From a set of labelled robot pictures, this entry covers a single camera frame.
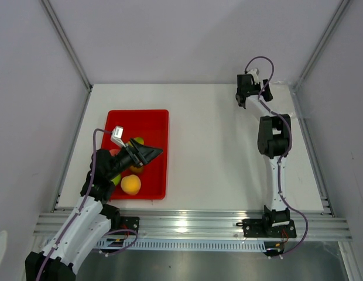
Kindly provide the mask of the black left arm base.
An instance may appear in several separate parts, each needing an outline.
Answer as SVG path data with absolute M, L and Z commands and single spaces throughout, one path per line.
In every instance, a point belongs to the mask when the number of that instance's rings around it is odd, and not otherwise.
M 121 217 L 119 228 L 124 229 L 124 235 L 135 235 L 133 232 L 138 232 L 140 226 L 139 217 Z

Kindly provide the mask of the yellow green mango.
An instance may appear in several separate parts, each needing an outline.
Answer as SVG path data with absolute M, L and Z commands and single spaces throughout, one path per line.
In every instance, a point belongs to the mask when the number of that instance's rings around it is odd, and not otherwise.
M 130 138 L 126 143 L 126 146 L 134 147 L 134 146 L 139 146 L 139 145 L 142 146 L 144 144 L 145 144 L 145 141 L 143 140 L 143 138 L 135 137 L 135 138 Z

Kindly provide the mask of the orange fruit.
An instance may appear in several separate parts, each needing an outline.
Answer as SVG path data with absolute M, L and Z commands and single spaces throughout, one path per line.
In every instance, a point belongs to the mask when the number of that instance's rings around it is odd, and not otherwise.
M 140 178 L 135 174 L 124 177 L 120 184 L 121 190 L 130 196 L 137 195 L 141 189 L 141 185 Z

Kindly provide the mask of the brown kiwi fruit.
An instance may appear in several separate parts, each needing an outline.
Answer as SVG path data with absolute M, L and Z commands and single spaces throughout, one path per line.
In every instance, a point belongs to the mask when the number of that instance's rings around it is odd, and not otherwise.
M 144 167 L 143 166 L 141 166 L 141 167 L 131 166 L 129 169 L 134 174 L 141 174 L 144 170 Z

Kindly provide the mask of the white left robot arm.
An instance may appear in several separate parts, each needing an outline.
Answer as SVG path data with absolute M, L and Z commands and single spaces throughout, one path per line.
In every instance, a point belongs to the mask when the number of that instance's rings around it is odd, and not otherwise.
M 162 152 L 134 139 L 116 155 L 94 149 L 76 206 L 49 243 L 27 256 L 26 280 L 75 280 L 97 242 L 106 234 L 122 232 L 120 211 L 108 204 L 117 185 L 115 179 L 132 166 L 148 165 Z

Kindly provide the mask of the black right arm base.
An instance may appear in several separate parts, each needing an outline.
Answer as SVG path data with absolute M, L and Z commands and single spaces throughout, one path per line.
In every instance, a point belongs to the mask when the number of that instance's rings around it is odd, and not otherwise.
M 244 219 L 235 224 L 242 228 L 246 238 L 296 238 L 296 227 L 293 220 L 285 225 L 266 226 L 261 219 Z

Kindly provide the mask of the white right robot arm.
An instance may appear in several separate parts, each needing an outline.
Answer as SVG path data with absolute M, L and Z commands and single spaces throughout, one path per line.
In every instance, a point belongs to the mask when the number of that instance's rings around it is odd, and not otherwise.
M 237 75 L 238 105 L 259 122 L 257 148 L 266 167 L 267 197 L 261 228 L 268 236 L 281 232 L 290 224 L 290 210 L 285 203 L 285 166 L 292 147 L 291 121 L 288 114 L 273 112 L 268 102 L 273 100 L 268 80 L 260 80 L 253 68 Z

